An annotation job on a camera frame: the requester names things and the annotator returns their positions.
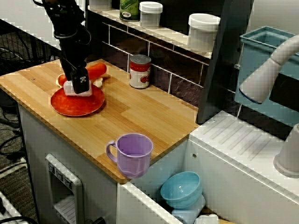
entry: lavender cup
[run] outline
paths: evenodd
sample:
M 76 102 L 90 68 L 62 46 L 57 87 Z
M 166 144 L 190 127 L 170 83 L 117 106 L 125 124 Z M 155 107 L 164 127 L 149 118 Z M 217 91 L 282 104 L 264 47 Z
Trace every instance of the lavender cup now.
M 110 152 L 110 146 L 116 147 L 117 157 Z M 146 173 L 150 166 L 152 141 L 143 134 L 129 133 L 116 141 L 108 142 L 106 153 L 109 159 L 117 164 L 118 170 L 125 177 L 135 179 Z

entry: blue bin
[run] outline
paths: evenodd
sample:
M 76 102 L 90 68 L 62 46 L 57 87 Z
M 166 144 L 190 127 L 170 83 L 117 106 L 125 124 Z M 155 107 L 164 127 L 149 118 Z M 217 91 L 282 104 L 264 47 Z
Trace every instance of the blue bin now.
M 260 67 L 284 41 L 295 36 L 271 27 L 262 27 L 241 35 L 244 43 L 241 67 L 237 82 L 235 101 L 255 111 L 274 118 L 286 125 L 294 126 L 299 123 L 299 112 L 267 99 L 260 105 L 246 99 L 239 91 L 240 84 L 258 67 Z M 299 80 L 299 54 L 293 55 L 282 67 L 281 74 Z

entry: light blue bowl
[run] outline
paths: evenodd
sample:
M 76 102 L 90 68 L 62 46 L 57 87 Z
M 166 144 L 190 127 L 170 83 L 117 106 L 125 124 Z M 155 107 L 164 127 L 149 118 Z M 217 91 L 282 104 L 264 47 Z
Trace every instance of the light blue bowl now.
M 163 184 L 160 193 L 169 206 L 175 209 L 187 208 L 202 194 L 200 177 L 194 172 L 176 174 Z

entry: green jar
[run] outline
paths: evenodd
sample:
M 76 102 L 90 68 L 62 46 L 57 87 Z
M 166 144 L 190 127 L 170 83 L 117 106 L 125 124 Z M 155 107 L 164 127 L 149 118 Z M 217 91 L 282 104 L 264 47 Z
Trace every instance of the green jar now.
M 139 0 L 121 0 L 120 19 L 139 21 Z

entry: red plate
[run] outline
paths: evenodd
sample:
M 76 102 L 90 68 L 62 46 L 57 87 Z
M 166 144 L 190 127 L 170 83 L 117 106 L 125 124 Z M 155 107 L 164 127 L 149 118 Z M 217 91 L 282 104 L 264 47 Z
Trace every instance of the red plate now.
M 65 116 L 83 116 L 99 109 L 104 103 L 104 93 L 92 85 L 93 94 L 90 97 L 66 96 L 64 89 L 57 90 L 51 97 L 54 110 Z

